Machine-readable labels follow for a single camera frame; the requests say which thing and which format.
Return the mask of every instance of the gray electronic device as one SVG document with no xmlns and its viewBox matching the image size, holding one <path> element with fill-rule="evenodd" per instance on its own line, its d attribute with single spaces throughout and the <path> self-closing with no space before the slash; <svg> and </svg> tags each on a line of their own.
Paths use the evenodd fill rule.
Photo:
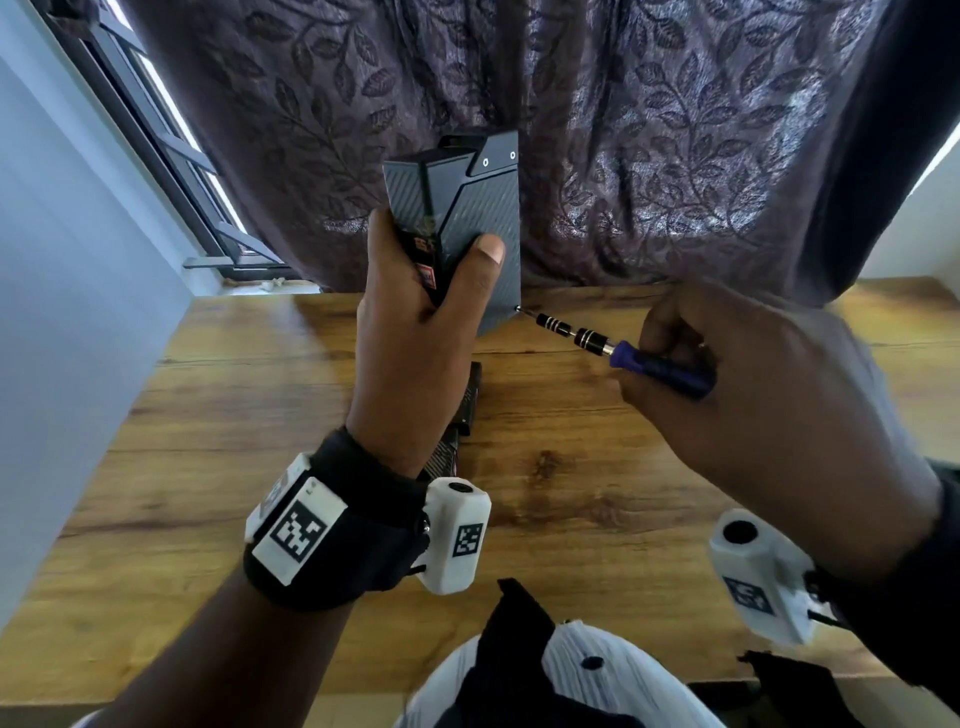
<svg viewBox="0 0 960 728">
<path fill-rule="evenodd" d="M 516 313 L 520 303 L 520 204 L 516 131 L 458 133 L 428 149 L 383 162 L 397 236 L 439 306 L 457 264 L 483 232 L 507 247 L 478 333 Z"/>
</svg>

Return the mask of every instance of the dark curtain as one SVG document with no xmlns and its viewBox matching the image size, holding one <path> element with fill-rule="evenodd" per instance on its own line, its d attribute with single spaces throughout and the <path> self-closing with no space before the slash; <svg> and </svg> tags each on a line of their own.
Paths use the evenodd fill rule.
<svg viewBox="0 0 960 728">
<path fill-rule="evenodd" d="M 125 0 L 246 219 L 360 290 L 380 161 L 520 131 L 534 285 L 706 275 L 823 303 L 956 122 L 931 0 Z"/>
</svg>

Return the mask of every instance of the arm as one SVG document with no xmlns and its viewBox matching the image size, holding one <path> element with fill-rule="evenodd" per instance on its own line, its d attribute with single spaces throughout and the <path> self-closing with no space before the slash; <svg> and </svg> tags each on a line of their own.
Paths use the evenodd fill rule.
<svg viewBox="0 0 960 728">
<path fill-rule="evenodd" d="M 357 311 L 357 375 L 347 428 L 363 454 L 379 462 L 377 467 L 414 478 L 467 387 L 473 340 L 504 248 L 498 238 L 482 236 L 458 267 L 444 305 L 435 310 L 396 241 L 389 213 L 372 214 L 368 242 L 370 268 L 367 292 Z M 403 352 L 418 356 L 399 355 Z M 332 482 L 337 479 L 337 463 L 318 464 L 316 457 L 314 470 L 322 465 L 331 481 L 327 486 L 353 509 L 351 492 L 362 483 Z M 373 498 L 359 497 L 360 510 L 362 500 Z M 304 567 L 291 586 L 309 576 Z M 263 578 L 260 574 L 256 583 Z M 270 594 L 281 589 L 278 582 L 267 586 Z M 313 587 L 319 602 L 324 601 L 323 588 Z M 351 606 L 321 611 L 279 606 L 236 570 L 192 623 L 91 725 L 302 725 Z"/>
<path fill-rule="evenodd" d="M 915 451 L 869 350 L 830 313 L 702 282 L 651 309 L 639 347 L 711 359 L 717 383 L 700 402 L 628 372 L 623 397 L 813 557 L 877 657 L 957 709 L 960 504 Z"/>
</svg>

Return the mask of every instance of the hand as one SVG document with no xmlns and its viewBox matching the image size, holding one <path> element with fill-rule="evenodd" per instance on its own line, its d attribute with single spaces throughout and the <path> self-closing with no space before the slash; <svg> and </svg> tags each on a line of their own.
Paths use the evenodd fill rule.
<svg viewBox="0 0 960 728">
<path fill-rule="evenodd" d="M 506 249 L 495 235 L 481 235 L 435 309 L 396 240 L 389 211 L 371 213 L 367 245 L 347 430 L 395 473 L 416 477 L 467 390 L 477 327 Z"/>
<path fill-rule="evenodd" d="M 941 485 L 914 451 L 870 351 L 836 316 L 687 282 L 650 311 L 642 351 L 715 358 L 694 402 L 620 372 L 623 399 L 692 470 L 835 575 L 871 582 L 928 535 Z"/>
</svg>

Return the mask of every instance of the white tag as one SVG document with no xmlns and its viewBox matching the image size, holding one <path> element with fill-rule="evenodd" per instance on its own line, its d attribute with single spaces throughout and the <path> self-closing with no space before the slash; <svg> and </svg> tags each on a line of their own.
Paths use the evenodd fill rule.
<svg viewBox="0 0 960 728">
<path fill-rule="evenodd" d="M 315 477 L 303 487 L 253 549 L 253 558 L 276 580 L 290 586 L 294 576 L 333 528 L 347 504 Z"/>
<path fill-rule="evenodd" d="M 277 479 L 274 487 L 271 488 L 270 493 L 267 494 L 267 497 L 247 516 L 247 527 L 244 529 L 244 541 L 248 544 L 253 543 L 253 537 L 256 535 L 256 532 L 260 530 L 263 522 L 274 512 L 276 505 L 287 495 L 287 491 L 297 482 L 297 478 L 309 469 L 310 453 L 301 452 L 294 458 L 294 461 L 290 463 L 283 475 Z"/>
</svg>

